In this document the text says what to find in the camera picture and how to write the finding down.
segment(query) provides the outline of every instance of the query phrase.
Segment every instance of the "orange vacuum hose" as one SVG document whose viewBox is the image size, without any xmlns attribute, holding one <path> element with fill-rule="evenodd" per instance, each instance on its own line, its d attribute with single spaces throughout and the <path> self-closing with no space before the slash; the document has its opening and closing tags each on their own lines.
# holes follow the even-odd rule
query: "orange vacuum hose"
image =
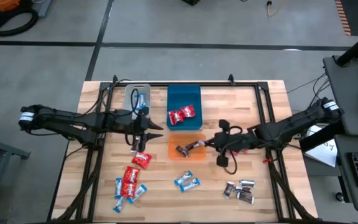
<svg viewBox="0 0 358 224">
<path fill-rule="evenodd" d="M 20 0 L 0 0 L 0 11 L 9 11 L 19 6 Z"/>
</svg>

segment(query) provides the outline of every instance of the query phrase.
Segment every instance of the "red snack bag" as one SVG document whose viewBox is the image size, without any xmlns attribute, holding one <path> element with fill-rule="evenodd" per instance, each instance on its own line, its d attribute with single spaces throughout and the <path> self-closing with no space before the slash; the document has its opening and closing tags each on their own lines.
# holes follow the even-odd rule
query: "red snack bag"
<svg viewBox="0 0 358 224">
<path fill-rule="evenodd" d="M 180 108 L 180 111 L 183 113 L 185 118 L 192 118 L 196 116 L 196 111 L 194 110 L 193 105 L 188 105 L 185 107 Z"/>
<path fill-rule="evenodd" d="M 135 191 L 136 191 L 136 182 L 135 183 L 122 182 L 122 187 L 121 187 L 122 197 L 135 197 Z"/>
<path fill-rule="evenodd" d="M 141 166 L 143 169 L 146 169 L 151 159 L 152 155 L 144 152 L 138 152 L 132 159 L 132 163 Z"/>
<path fill-rule="evenodd" d="M 183 113 L 181 111 L 169 111 L 168 115 L 172 125 L 183 122 Z"/>
<path fill-rule="evenodd" d="M 124 176 L 122 177 L 122 182 L 136 183 L 136 178 L 139 174 L 139 171 L 140 169 L 138 168 L 128 166 L 125 170 Z"/>
</svg>

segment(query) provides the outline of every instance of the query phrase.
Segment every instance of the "orange tray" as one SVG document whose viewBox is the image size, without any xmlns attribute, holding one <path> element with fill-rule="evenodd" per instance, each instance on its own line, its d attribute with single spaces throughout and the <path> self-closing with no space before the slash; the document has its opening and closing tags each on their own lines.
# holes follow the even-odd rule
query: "orange tray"
<svg viewBox="0 0 358 224">
<path fill-rule="evenodd" d="M 174 160 L 203 160 L 206 157 L 205 146 L 196 147 L 190 150 L 190 154 L 185 158 L 176 150 L 177 146 L 185 147 L 187 144 L 197 140 L 205 140 L 204 134 L 170 134 L 168 141 L 168 156 Z"/>
</svg>

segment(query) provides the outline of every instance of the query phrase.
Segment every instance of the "wooden tabletop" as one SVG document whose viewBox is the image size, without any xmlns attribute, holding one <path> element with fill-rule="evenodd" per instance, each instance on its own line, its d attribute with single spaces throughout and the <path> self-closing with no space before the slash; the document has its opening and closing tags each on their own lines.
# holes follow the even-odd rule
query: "wooden tabletop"
<svg viewBox="0 0 358 224">
<path fill-rule="evenodd" d="M 285 85 L 281 80 L 266 81 L 270 88 L 273 110 L 276 120 L 291 116 Z M 85 82 L 81 93 L 78 112 L 84 113 L 98 97 L 100 82 Z M 252 87 L 201 87 L 203 126 L 196 133 L 203 133 L 212 138 L 219 132 L 218 120 L 227 119 L 232 125 L 243 128 L 259 124 L 259 112 L 256 105 L 255 91 Z M 124 105 L 124 88 L 115 88 L 112 109 Z M 138 185 L 144 184 L 148 191 L 132 205 L 126 203 L 121 213 L 113 211 L 117 200 L 114 199 L 116 177 L 122 177 L 127 166 L 131 164 L 130 146 L 126 145 L 121 134 L 107 134 L 104 147 L 98 197 L 94 211 L 94 222 L 273 222 L 277 221 L 275 205 L 270 182 L 269 169 L 263 164 L 265 150 L 249 150 L 239 154 L 238 171 L 235 175 L 225 173 L 216 165 L 217 152 L 207 148 L 207 155 L 202 161 L 175 161 L 168 157 L 168 137 L 171 131 L 166 125 L 167 88 L 152 87 L 152 120 L 163 127 L 163 131 L 151 130 L 151 133 L 163 134 L 163 137 L 147 143 L 146 153 L 152 155 L 149 167 L 141 169 Z M 79 143 L 73 141 L 68 153 L 78 149 Z M 308 176 L 299 149 L 288 147 L 283 152 L 290 188 L 301 204 L 317 217 Z M 77 195 L 83 176 L 86 149 L 70 156 L 63 167 L 57 198 L 52 218 L 60 216 Z M 229 169 L 234 167 L 229 159 Z M 186 170 L 192 171 L 199 178 L 201 185 L 184 193 L 173 183 Z M 255 203 L 239 201 L 234 194 L 230 199 L 223 197 L 227 181 L 252 179 L 256 181 L 253 189 Z M 281 200 L 287 213 L 284 194 Z M 88 199 L 83 216 L 88 211 Z"/>
</svg>

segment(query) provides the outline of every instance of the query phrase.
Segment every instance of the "gray concrete floor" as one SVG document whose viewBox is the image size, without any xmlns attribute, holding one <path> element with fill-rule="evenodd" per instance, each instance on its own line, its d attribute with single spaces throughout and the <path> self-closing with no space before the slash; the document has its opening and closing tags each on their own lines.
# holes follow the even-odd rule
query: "gray concrete floor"
<svg viewBox="0 0 358 224">
<path fill-rule="evenodd" d="M 96 42 L 108 0 L 58 0 L 33 29 L 0 40 Z M 273 1 L 274 7 L 279 1 Z M 7 27 L 24 21 L 25 15 Z M 275 17 L 264 1 L 115 0 L 103 42 L 350 46 L 358 37 L 343 33 L 334 1 L 286 0 Z M 19 131 L 21 106 L 43 104 L 76 110 L 93 47 L 0 46 L 0 141 L 31 151 L 28 161 L 12 159 L 0 188 L 0 220 L 46 219 L 67 141 Z M 319 77 L 322 59 L 342 52 L 102 47 L 92 80 L 113 75 L 133 80 L 285 80 L 287 90 Z M 303 110 L 313 85 L 288 95 Z M 332 98 L 328 88 L 321 96 Z M 335 178 L 310 178 L 319 217 L 358 222 L 352 204 L 340 204 Z"/>
</svg>

